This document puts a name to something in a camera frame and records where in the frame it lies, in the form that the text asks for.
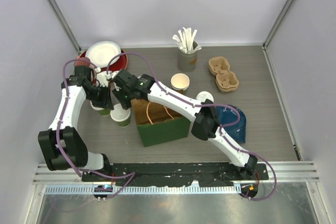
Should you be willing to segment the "white cup lid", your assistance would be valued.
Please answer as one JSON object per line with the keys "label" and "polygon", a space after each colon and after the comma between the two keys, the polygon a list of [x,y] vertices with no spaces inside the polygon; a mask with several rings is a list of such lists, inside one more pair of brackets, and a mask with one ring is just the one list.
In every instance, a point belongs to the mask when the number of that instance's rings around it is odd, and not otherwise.
{"label": "white cup lid", "polygon": [[92,103],[90,103],[90,105],[96,111],[102,111],[102,110],[104,110],[104,108],[100,108],[100,107],[94,106]]}
{"label": "white cup lid", "polygon": [[130,115],[131,110],[124,109],[120,103],[115,104],[113,110],[110,111],[111,118],[117,123],[128,120]]}

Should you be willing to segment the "green paper bag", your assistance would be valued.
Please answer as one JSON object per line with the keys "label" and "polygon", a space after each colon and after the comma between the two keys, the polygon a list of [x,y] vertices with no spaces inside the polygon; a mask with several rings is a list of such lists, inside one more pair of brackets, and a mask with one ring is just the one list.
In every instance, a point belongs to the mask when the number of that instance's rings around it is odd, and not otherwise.
{"label": "green paper bag", "polygon": [[133,99],[131,104],[144,147],[188,137],[191,123],[181,114],[146,100]]}

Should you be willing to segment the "stack of green paper cups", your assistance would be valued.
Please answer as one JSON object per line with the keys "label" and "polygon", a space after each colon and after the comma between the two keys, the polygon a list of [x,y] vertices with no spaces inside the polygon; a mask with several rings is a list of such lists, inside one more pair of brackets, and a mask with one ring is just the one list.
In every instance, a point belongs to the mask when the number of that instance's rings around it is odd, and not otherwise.
{"label": "stack of green paper cups", "polygon": [[190,85],[190,79],[186,74],[177,73],[171,77],[171,87],[180,93],[185,93]]}

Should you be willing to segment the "stack of white lids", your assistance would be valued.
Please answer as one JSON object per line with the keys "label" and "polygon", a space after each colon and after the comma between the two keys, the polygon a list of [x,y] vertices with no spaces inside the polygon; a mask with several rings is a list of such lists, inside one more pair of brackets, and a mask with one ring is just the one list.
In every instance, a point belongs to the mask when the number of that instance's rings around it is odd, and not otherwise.
{"label": "stack of white lids", "polygon": [[214,97],[212,96],[211,93],[207,92],[207,91],[201,91],[200,93],[197,94],[196,99],[201,101],[201,102],[205,102],[205,100],[210,100],[212,102],[214,102]]}

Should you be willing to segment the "green paper cup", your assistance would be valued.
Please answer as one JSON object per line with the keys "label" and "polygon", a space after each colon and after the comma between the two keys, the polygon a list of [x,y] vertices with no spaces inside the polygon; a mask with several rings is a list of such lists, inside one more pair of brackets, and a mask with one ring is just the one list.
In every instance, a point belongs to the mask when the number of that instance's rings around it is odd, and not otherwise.
{"label": "green paper cup", "polygon": [[117,125],[120,127],[127,127],[131,122],[131,118],[127,118],[123,121],[117,122]]}
{"label": "green paper cup", "polygon": [[99,110],[98,113],[103,116],[109,116],[110,115],[110,109],[102,109]]}

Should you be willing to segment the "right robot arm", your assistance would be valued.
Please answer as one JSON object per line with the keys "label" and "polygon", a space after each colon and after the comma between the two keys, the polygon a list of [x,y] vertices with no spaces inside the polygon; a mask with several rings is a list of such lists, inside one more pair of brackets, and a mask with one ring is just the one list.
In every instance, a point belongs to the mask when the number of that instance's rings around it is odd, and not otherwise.
{"label": "right robot arm", "polygon": [[211,100],[201,102],[178,93],[157,80],[155,76],[143,74],[141,77],[122,69],[106,74],[116,90],[114,96],[126,110],[131,107],[131,100],[146,100],[163,105],[181,114],[192,123],[191,133],[197,139],[210,141],[219,148],[237,167],[242,179],[250,179],[256,173],[258,158],[242,148],[220,125],[216,107]]}

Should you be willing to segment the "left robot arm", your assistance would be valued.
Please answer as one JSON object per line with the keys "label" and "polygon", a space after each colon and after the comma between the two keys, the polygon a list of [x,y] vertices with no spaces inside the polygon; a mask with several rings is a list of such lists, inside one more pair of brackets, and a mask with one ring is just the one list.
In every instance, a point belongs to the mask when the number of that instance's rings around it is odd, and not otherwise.
{"label": "left robot arm", "polygon": [[110,87],[94,85],[92,74],[93,69],[87,66],[75,66],[74,74],[61,84],[61,103],[55,119],[48,130],[39,132],[38,143],[49,170],[93,170],[94,176],[105,182],[112,174],[107,156],[88,151],[77,132],[85,100],[99,109],[113,109]]}

